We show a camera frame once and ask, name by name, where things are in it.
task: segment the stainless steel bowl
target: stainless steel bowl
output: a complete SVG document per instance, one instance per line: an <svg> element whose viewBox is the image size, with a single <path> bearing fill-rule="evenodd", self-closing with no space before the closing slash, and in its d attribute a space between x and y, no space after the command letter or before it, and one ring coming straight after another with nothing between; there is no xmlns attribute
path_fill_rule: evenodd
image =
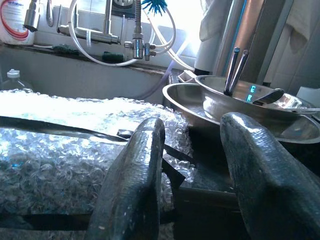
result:
<svg viewBox="0 0 320 240"><path fill-rule="evenodd" d="M165 86L164 97L170 107L182 112L190 128L204 137L220 142L220 121L206 116L203 109L202 89L195 83L177 83ZM284 143L315 144L320 142L320 125L308 116L295 115L296 120L279 125L267 125L277 140Z"/></svg>
<svg viewBox="0 0 320 240"><path fill-rule="evenodd" d="M197 76L195 81L201 86L206 115L218 122L226 113L239 112L254 118L265 127L275 125L274 128L277 128L276 125L286 126L299 118L299 114L284 109L313 107L310 103L289 94L271 104L252 104L273 89L245 81L237 83L232 97L224 95L225 77Z"/></svg>

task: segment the white towel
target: white towel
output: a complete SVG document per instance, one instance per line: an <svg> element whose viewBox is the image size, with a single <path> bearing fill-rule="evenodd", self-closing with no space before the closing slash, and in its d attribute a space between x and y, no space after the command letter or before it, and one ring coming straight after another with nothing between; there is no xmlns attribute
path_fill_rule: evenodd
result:
<svg viewBox="0 0 320 240"><path fill-rule="evenodd" d="M290 46L293 52L305 46L311 35L311 13L313 0L294 0L286 24L293 30L290 36Z"/></svg>
<svg viewBox="0 0 320 240"><path fill-rule="evenodd" d="M199 37L202 42L212 38L215 34L223 31L224 21L226 19L226 16L229 14L231 1L206 0L204 1L204 4L202 4L202 7L206 9L208 4L210 4L210 6L206 11L200 26Z"/></svg>

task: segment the clear plastic wrap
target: clear plastic wrap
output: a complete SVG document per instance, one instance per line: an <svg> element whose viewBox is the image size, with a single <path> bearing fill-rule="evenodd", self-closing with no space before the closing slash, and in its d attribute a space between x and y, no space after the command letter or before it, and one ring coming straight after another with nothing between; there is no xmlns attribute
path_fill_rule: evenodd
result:
<svg viewBox="0 0 320 240"><path fill-rule="evenodd" d="M1 116L46 121L110 135L116 135L119 129L134 131L144 119L159 117L165 126L165 143L192 154L186 119L161 105L125 98L50 97L24 90L0 92L0 103L5 103L0 109ZM0 128L0 212L22 215L91 212L105 172L122 148L77 137ZM166 159L188 182L193 181L192 164L173 157ZM170 181L165 174L162 174L161 193L161 209L172 209ZM45 234L50 235L49 232L43 234L33 239L47 239ZM81 238L62 234L54 239Z"/></svg>

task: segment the metal tray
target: metal tray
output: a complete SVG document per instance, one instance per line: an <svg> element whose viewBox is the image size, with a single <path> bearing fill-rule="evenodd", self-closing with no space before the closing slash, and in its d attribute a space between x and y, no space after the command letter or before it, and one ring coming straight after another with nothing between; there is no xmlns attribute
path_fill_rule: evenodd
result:
<svg viewBox="0 0 320 240"><path fill-rule="evenodd" d="M182 112L190 127L204 137L220 142L220 122L206 116L201 86L195 83L176 83L162 90L170 107ZM298 115L292 123L264 125L277 140L284 143L315 144L320 142L320 125L305 115Z"/></svg>

